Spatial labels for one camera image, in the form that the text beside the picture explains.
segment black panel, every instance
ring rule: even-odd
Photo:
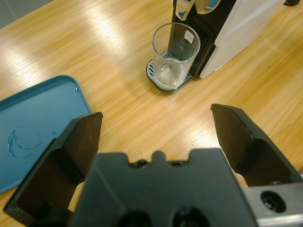
[[[208,14],[197,14],[196,6],[193,5],[185,21],[176,16],[176,3],[174,1],[174,12],[172,22],[187,24],[199,35],[201,47],[195,61],[190,69],[194,76],[200,75],[210,56],[215,50],[215,39],[219,35],[230,11],[236,0],[221,0],[215,10]]]
[[[196,149],[180,162],[167,162],[159,151],[152,162],[136,164],[123,153],[97,154],[71,226],[257,224],[222,151]]]

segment water residue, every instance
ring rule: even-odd
[[[32,155],[29,150],[37,148],[42,142],[35,128],[17,127],[8,138],[8,153],[14,158],[28,158]]]

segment dark floor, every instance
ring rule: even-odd
[[[0,29],[53,0],[0,0]]]

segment screw hole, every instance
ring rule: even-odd
[[[173,227],[209,227],[209,224],[199,210],[185,207],[176,213]]]
[[[133,168],[142,168],[144,169],[146,167],[146,165],[148,164],[148,162],[144,159],[141,159],[135,163],[130,163],[129,165]]]
[[[276,213],[282,213],[286,210],[286,204],[283,199],[275,192],[262,192],[261,200],[263,204]]]

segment clear glass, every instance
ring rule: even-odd
[[[166,90],[182,84],[200,50],[200,38],[189,26],[168,23],[152,38],[155,83]]]

